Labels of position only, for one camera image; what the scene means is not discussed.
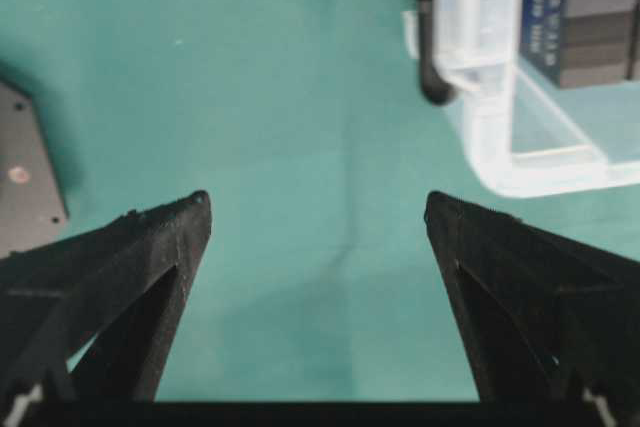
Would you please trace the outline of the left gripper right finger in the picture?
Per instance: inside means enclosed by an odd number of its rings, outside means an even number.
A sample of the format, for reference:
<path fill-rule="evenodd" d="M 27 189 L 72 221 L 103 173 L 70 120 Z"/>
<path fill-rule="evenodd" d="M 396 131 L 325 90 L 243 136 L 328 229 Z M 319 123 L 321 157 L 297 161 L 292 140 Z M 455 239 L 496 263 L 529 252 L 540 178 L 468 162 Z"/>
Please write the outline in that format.
<path fill-rule="evenodd" d="M 639 422 L 639 264 L 433 191 L 424 222 L 481 401 Z"/>

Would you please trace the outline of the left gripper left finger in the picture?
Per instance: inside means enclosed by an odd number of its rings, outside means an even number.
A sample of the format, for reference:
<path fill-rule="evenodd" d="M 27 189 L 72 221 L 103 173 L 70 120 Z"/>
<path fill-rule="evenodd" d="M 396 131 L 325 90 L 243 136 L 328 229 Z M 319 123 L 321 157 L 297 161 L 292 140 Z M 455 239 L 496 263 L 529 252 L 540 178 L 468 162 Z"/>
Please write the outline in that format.
<path fill-rule="evenodd" d="M 213 230 L 203 190 L 1 261 L 1 422 L 151 402 Z"/>

